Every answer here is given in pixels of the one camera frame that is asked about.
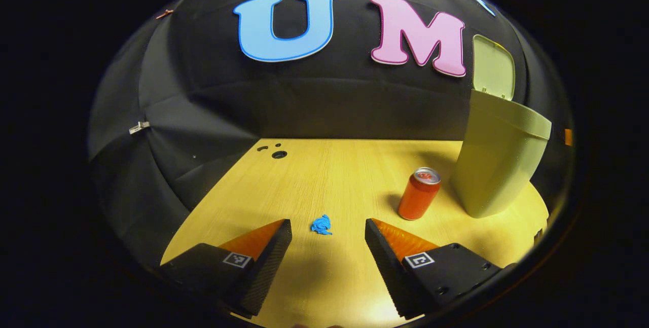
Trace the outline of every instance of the can lid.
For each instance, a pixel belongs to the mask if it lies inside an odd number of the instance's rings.
[[[442,180],[440,174],[432,168],[420,167],[413,173],[417,181],[426,185],[435,185]]]

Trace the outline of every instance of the yellow trash bin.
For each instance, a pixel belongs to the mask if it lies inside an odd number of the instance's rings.
[[[536,111],[477,90],[450,184],[472,217],[503,211],[536,170],[551,123]]]
[[[468,125],[449,183],[472,217],[494,215],[519,194],[534,174],[552,124],[510,101],[514,64],[510,53],[475,35],[474,76]]]

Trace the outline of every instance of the table surface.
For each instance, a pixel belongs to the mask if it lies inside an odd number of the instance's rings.
[[[266,145],[267,150],[257,151]],[[400,318],[364,239],[375,217],[435,243],[461,243],[497,266],[519,261],[545,228],[548,210],[528,183],[503,212],[475,219],[449,187],[461,141],[260,139],[196,206],[160,264],[196,243],[220,245],[278,219],[291,220],[293,240],[255,324],[288,328],[396,326]],[[283,159],[273,152],[288,153]],[[396,207],[421,166],[442,177],[424,217],[405,220]],[[329,215],[333,235],[310,230]]]

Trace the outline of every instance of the blue crumpled glove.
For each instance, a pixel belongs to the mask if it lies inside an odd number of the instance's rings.
[[[331,228],[331,220],[326,214],[323,214],[322,217],[317,218],[311,224],[311,231],[316,231],[319,235],[332,235],[333,233],[327,231],[329,228]]]

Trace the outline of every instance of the black fabric dome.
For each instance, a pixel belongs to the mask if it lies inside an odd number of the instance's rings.
[[[140,263],[158,266],[190,210],[259,138],[461,140],[476,34],[512,54],[513,101],[553,124],[532,179],[552,208],[567,172],[559,147],[563,129],[571,127],[567,102],[547,56],[496,7],[488,4],[493,16],[476,0],[406,0],[425,23],[438,12],[464,22],[466,74],[453,77],[430,61],[417,65],[412,55],[403,65],[372,60],[381,17],[370,0],[334,0],[334,33],[317,53],[286,62],[252,60],[239,45],[233,12],[245,1],[176,0],[161,8],[174,11],[144,23],[100,83],[89,160],[104,213]],[[306,28],[303,0],[274,7],[279,38],[298,37]],[[128,133],[143,121],[150,129]]]

